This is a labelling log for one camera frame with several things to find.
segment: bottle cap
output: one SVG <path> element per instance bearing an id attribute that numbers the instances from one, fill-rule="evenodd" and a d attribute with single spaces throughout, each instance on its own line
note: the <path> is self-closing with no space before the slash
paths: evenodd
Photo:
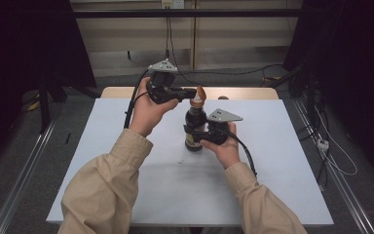
<path id="1" fill-rule="evenodd" d="M 196 107 L 196 108 L 203 107 L 203 105 L 205 105 L 206 98 L 207 96 L 206 96 L 205 89 L 203 89 L 202 86 L 198 86 L 196 96 L 190 99 L 190 104 L 191 106 Z"/>

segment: aluminum rail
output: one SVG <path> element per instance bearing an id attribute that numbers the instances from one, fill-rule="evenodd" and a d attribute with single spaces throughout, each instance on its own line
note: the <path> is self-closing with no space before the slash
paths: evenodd
<path id="1" fill-rule="evenodd" d="M 307 109 L 305 105 L 303 103 L 299 103 L 295 99 L 293 100 L 293 103 L 296 107 L 297 112 L 300 115 L 300 118 L 302 119 L 303 123 L 308 129 L 309 134 L 312 135 L 314 145 L 316 145 L 317 138 L 313 135 L 314 130 L 309 123 L 309 118 L 306 116 Z M 320 157 L 322 158 L 322 160 L 324 160 L 325 155 L 323 151 L 320 150 L 319 152 Z M 329 154 L 327 158 L 332 161 L 332 164 L 337 165 L 332 157 L 332 154 Z M 358 229 L 360 230 L 360 233 L 374 234 L 374 227 L 372 225 L 372 222 L 370 221 L 369 216 L 366 213 L 366 210 L 363 208 L 362 204 L 357 199 L 356 195 L 354 194 L 354 191 L 349 186 L 343 174 L 339 170 L 335 169 L 328 161 L 326 161 L 326 167 L 330 175 L 332 176 L 343 200 L 345 201 L 345 204 L 351 212 L 352 218 L 354 219 Z"/>
<path id="2" fill-rule="evenodd" d="M 50 122 L 47 130 L 38 136 L 35 146 L 32 149 L 32 152 L 29 154 L 29 158 L 23 166 L 17 182 L 15 183 L 0 210 L 0 234 L 5 233 L 8 229 L 11 219 L 17 210 L 20 199 L 22 198 L 23 192 L 25 191 L 28 182 L 33 175 L 33 172 L 38 165 L 39 159 L 44 152 L 45 146 L 47 145 L 48 140 L 51 137 L 61 109 L 62 106 L 60 106 L 59 109 L 56 110 L 55 117 Z"/>

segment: silver bracket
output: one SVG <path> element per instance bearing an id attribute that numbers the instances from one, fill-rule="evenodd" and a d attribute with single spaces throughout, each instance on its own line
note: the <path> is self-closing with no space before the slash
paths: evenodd
<path id="1" fill-rule="evenodd" d="M 207 116 L 207 120 L 219 123 L 241 121 L 242 119 L 243 118 L 239 115 L 232 114 L 222 109 L 216 109 L 210 115 Z"/>
<path id="2" fill-rule="evenodd" d="M 178 73 L 177 67 L 172 65 L 171 62 L 168 61 L 168 58 L 166 58 L 165 60 L 162 60 L 160 62 L 157 62 L 154 65 L 148 66 L 148 70 Z"/>

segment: finger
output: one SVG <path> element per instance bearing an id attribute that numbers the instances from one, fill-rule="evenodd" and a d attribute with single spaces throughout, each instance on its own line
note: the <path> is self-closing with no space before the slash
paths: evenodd
<path id="1" fill-rule="evenodd" d="M 150 77 L 145 77 L 141 80 L 141 82 L 139 83 L 139 86 L 138 86 L 138 94 L 141 95 L 141 94 L 144 94 L 145 92 L 147 92 L 147 84 L 148 82 L 150 82 Z"/>
<path id="2" fill-rule="evenodd" d="M 207 148 L 207 149 L 209 149 L 209 150 L 211 150 L 211 151 L 213 151 L 213 152 L 215 153 L 215 150 L 216 150 L 216 148 L 217 148 L 217 144 L 212 143 L 212 142 L 210 142 L 210 141 L 207 141 L 207 140 L 205 140 L 205 139 L 200 140 L 200 144 L 201 144 L 204 148 Z"/>
<path id="3" fill-rule="evenodd" d="M 178 105 L 178 99 L 177 98 L 171 99 L 171 100 L 167 101 L 166 103 L 163 103 L 163 106 L 166 109 L 166 111 L 174 109 L 177 105 Z"/>
<path id="4" fill-rule="evenodd" d="M 233 122 L 229 122 L 229 130 L 230 130 L 230 133 L 235 135 L 237 132 L 236 124 Z"/>

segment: hand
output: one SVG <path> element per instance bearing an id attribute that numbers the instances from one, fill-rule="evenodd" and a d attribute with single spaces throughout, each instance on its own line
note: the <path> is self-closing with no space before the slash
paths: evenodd
<path id="1" fill-rule="evenodd" d="M 150 77 L 142 79 L 139 84 L 137 95 L 141 95 L 141 97 L 135 103 L 134 113 L 129 125 L 129 129 L 144 137 L 151 134 L 166 112 L 178 105 L 178 99 L 176 98 L 166 103 L 156 104 L 146 93 L 148 82 L 150 82 Z"/>
<path id="2" fill-rule="evenodd" d="M 236 124 L 229 122 L 229 129 L 234 135 L 236 134 Z M 217 145 L 205 139 L 200 140 L 200 144 L 215 153 L 218 161 L 223 165 L 224 169 L 228 169 L 233 164 L 240 162 L 239 144 L 238 142 L 228 137 L 226 142 Z"/>

